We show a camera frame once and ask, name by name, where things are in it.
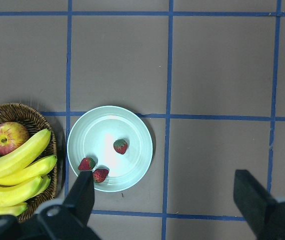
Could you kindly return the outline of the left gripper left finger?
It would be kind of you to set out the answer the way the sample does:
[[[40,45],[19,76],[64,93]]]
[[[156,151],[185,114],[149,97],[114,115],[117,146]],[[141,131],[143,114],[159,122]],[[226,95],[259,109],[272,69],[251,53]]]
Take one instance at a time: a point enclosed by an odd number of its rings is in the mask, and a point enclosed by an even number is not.
[[[92,171],[81,171],[74,182],[63,206],[84,226],[87,225],[95,203]]]

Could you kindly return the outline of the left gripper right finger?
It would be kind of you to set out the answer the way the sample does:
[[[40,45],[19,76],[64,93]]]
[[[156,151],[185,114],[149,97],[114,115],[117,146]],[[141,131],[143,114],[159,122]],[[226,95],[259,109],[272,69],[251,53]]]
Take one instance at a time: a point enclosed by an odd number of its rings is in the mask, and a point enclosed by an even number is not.
[[[234,173],[233,201],[255,235],[263,231],[278,204],[246,169]]]

